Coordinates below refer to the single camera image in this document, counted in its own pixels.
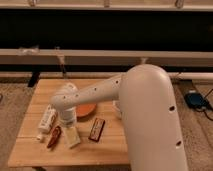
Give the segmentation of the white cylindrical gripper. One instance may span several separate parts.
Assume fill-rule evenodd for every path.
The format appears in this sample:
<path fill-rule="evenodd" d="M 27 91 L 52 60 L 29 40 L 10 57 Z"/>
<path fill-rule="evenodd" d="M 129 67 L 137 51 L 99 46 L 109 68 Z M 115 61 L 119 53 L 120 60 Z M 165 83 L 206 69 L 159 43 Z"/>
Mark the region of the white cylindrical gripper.
<path fill-rule="evenodd" d="M 76 108 L 59 111 L 61 125 L 64 127 L 72 127 L 77 123 Z"/>

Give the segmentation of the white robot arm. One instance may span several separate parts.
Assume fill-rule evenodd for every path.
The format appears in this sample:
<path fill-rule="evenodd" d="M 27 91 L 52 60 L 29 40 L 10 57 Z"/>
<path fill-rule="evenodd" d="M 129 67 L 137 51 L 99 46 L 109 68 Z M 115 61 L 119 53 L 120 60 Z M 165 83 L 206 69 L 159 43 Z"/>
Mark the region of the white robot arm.
<path fill-rule="evenodd" d="M 137 65 L 126 73 L 74 93 L 58 90 L 50 103 L 66 110 L 85 103 L 119 102 L 132 171 L 188 171 L 173 86 L 155 65 Z"/>

